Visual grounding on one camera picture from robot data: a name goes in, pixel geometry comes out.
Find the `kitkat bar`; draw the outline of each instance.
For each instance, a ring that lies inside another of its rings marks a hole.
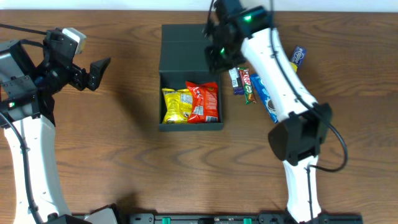
[[[250,81],[250,73],[248,68],[240,67],[238,68],[239,76],[242,79],[242,85],[244,89],[244,97],[246,99],[246,104],[256,103],[254,97],[253,87]]]

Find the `box lid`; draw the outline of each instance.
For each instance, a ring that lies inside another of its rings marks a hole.
[[[202,34],[205,24],[162,25],[159,72],[208,72],[205,48],[211,42]]]

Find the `chip bag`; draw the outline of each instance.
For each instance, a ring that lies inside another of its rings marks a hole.
[[[196,85],[191,82],[185,82],[185,84],[193,96],[192,113],[188,123],[218,122],[217,83],[210,82]]]
[[[192,112],[192,94],[188,89],[162,89],[167,112],[163,124],[187,123]]]

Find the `red chip bag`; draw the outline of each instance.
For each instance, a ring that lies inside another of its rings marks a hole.
[[[185,82],[185,84],[193,96],[192,113],[188,118],[188,123],[217,123],[217,83],[196,85]]]

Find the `candy bar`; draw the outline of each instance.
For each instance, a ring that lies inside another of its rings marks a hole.
[[[303,64],[305,54],[307,54],[307,50],[303,47],[296,46],[294,49],[292,58],[290,59],[290,64],[292,65],[295,72],[300,68]]]
[[[234,95],[243,95],[244,90],[242,86],[242,79],[239,76],[237,68],[232,68],[229,70],[229,76],[231,77],[232,87],[234,88]]]
[[[242,79],[242,85],[243,85],[243,89],[244,89],[244,97],[246,99],[246,104],[250,104],[252,102],[256,103],[253,88],[251,86],[249,69],[241,67],[241,68],[238,68],[238,70],[239,70],[239,76]]]

